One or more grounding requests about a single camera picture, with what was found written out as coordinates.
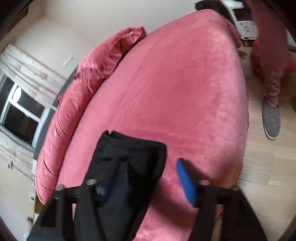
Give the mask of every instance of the white curtain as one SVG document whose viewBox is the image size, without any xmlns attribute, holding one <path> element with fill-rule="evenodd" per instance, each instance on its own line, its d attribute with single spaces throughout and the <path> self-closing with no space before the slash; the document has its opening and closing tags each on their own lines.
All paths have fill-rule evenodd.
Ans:
<svg viewBox="0 0 296 241">
<path fill-rule="evenodd" d="M 0 159 L 7 165 L 12 165 L 13 170 L 16 169 L 31 178 L 33 155 L 33 152 L 17 144 L 0 131 Z"/>
<path fill-rule="evenodd" d="M 9 44 L 0 55 L 0 69 L 31 98 L 52 105 L 66 79 Z"/>
</svg>

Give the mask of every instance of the metal bolt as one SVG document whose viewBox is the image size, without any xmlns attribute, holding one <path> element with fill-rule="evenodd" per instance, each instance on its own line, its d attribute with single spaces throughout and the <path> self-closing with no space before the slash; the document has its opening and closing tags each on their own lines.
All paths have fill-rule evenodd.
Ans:
<svg viewBox="0 0 296 241">
<path fill-rule="evenodd" d="M 62 184 L 57 185 L 57 186 L 56 186 L 56 191 L 61 191 L 61 190 L 63 190 L 64 188 L 65 188 L 65 186 L 62 185 Z"/>
<path fill-rule="evenodd" d="M 211 184 L 208 180 L 199 180 L 198 183 L 203 186 L 209 186 Z"/>
<path fill-rule="evenodd" d="M 95 184 L 97 184 L 97 179 L 89 179 L 89 180 L 87 180 L 86 181 L 86 184 L 87 185 L 95 185 Z"/>
</svg>

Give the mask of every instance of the wall outlet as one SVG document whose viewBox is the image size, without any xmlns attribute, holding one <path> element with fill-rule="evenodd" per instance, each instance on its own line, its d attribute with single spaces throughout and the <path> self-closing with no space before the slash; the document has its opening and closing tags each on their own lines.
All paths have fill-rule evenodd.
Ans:
<svg viewBox="0 0 296 241">
<path fill-rule="evenodd" d="M 66 60 L 63 62 L 63 66 L 65 68 L 67 68 L 68 64 L 74 59 L 74 57 L 72 55 L 69 55 L 68 58 L 66 58 Z"/>
</svg>

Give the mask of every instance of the black cloth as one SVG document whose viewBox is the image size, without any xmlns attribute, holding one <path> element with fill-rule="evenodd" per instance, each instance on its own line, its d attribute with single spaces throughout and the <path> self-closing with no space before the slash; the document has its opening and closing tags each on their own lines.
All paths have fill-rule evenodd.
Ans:
<svg viewBox="0 0 296 241">
<path fill-rule="evenodd" d="M 107 203 L 96 208 L 108 241 L 132 240 L 149 206 L 153 188 L 161 177 L 166 145 L 135 139 L 115 131 L 104 132 L 94 151 L 85 181 L 97 179 L 119 158 L 119 173 Z M 79 222 L 79 205 L 74 223 Z M 77 240 L 82 240 L 77 233 Z"/>
</svg>

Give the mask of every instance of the window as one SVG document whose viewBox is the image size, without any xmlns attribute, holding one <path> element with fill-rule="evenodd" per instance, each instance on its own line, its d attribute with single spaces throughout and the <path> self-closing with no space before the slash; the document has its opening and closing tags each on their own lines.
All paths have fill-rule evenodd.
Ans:
<svg viewBox="0 0 296 241">
<path fill-rule="evenodd" d="M 0 82 L 0 124 L 32 145 L 44 107 L 28 96 L 10 78 Z"/>
</svg>

